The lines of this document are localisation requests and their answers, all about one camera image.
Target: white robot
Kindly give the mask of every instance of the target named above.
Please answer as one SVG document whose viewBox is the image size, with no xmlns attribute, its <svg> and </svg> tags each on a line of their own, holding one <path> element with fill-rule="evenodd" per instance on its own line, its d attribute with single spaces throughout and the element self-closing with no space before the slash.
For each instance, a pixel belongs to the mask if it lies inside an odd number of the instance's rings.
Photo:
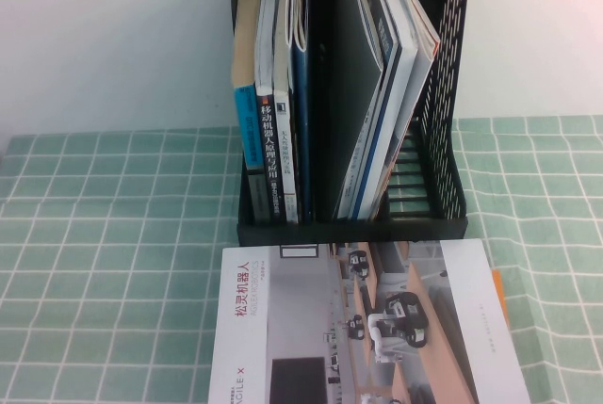
<svg viewBox="0 0 603 404">
<path fill-rule="evenodd" d="M 398 293 L 387 299 L 385 311 L 369 315 L 367 324 L 378 363 L 397 362 L 408 351 L 407 347 L 427 344 L 428 320 L 414 293 Z"/>
</svg>

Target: orange book edge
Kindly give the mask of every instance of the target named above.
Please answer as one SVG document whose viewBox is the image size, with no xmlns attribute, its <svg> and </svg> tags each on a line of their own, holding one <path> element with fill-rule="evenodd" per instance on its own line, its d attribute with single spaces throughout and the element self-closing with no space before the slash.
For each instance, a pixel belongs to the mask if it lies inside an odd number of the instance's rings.
<svg viewBox="0 0 603 404">
<path fill-rule="evenodd" d="M 497 289 L 498 301 L 500 302 L 500 308 L 502 308 L 502 314 L 505 316 L 507 327 L 509 327 L 509 315 L 507 314 L 507 304 L 505 303 L 505 293 L 502 287 L 502 276 L 499 270 L 492 271 L 492 279 L 494 280 L 494 287 Z"/>
</svg>

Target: dark gray book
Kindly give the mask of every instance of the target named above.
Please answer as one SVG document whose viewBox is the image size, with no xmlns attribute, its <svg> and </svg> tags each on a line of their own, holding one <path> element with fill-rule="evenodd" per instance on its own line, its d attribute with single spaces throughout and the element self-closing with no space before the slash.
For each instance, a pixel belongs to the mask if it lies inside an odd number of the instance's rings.
<svg viewBox="0 0 603 404">
<path fill-rule="evenodd" d="M 367 137 L 382 81 L 383 60 L 367 0 L 336 0 L 334 16 L 333 79 L 330 104 L 323 110 L 330 122 L 324 151 L 322 183 L 315 186 L 321 205 L 320 218 L 337 217 L 340 198 L 353 193 L 355 177 L 364 148 L 356 148 L 359 137 Z"/>
</svg>

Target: black plastic magazine rack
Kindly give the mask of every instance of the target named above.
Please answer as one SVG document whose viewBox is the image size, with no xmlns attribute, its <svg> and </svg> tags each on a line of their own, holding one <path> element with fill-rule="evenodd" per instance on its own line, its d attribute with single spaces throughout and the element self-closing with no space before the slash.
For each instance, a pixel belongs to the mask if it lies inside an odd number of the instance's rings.
<svg viewBox="0 0 603 404">
<path fill-rule="evenodd" d="M 466 208 L 452 152 L 451 128 L 461 62 L 466 0 L 419 1 L 438 30 L 441 44 L 400 154 L 401 164 L 415 167 L 410 167 L 408 171 L 396 172 L 397 175 L 394 176 L 398 176 L 399 180 L 392 180 L 390 183 L 399 183 L 390 184 L 375 221 L 314 220 L 310 224 L 301 225 L 256 225 L 253 222 L 252 202 L 243 166 L 237 225 L 241 246 L 441 240 L 464 236 L 467 226 Z M 309 29 L 313 38 L 309 76 L 313 165 L 322 163 L 319 148 L 321 133 L 329 129 L 329 123 L 336 122 L 322 116 L 327 111 L 319 110 L 329 103 L 333 4 L 334 0 L 309 2 Z M 236 0 L 232 0 L 232 7 L 235 18 Z M 321 171 L 319 167 L 313 167 L 311 172 L 316 190 L 320 183 Z M 404 177 L 409 178 L 409 183 L 405 183 Z M 417 187 L 424 187 L 424 192 L 413 192 L 415 195 L 412 196 L 404 196 L 402 193 L 402 196 L 399 196 L 401 189 Z M 313 200 L 315 207 L 320 204 L 319 200 Z M 415 201 L 424 201 L 424 209 L 407 210 L 406 207 L 412 205 L 405 203 Z"/>
</svg>

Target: white wall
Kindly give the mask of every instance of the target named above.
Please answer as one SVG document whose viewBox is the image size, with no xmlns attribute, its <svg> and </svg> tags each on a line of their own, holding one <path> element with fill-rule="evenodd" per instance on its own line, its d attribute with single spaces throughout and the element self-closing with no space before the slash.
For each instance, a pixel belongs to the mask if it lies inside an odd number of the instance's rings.
<svg viewBox="0 0 603 404">
<path fill-rule="evenodd" d="M 230 0 L 0 0 L 0 136 L 234 124 L 231 57 Z"/>
<path fill-rule="evenodd" d="M 468 0 L 459 117 L 603 113 L 600 0 Z M 15 133 L 236 123 L 230 0 L 0 0 Z"/>
<path fill-rule="evenodd" d="M 468 0 L 455 114 L 603 113 L 603 0 Z"/>
</svg>

